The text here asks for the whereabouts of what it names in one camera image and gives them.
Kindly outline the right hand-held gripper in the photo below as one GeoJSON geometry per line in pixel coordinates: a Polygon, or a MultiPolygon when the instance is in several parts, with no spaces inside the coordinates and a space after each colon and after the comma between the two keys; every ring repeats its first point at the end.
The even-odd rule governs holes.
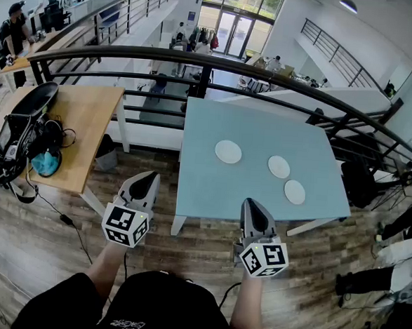
{"type": "Polygon", "coordinates": [[[255,199],[247,198],[241,206],[242,236],[234,243],[234,263],[252,278],[278,275],[289,266],[287,245],[275,229],[267,209],[255,199]]]}

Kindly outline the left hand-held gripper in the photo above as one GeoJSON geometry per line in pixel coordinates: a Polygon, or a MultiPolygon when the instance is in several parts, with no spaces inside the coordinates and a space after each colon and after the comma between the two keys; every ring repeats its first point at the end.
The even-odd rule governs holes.
{"type": "Polygon", "coordinates": [[[128,248],[136,247],[149,231],[160,183],[159,173],[147,171],[122,184],[114,201],[107,204],[102,220],[108,241],[128,248]]]}

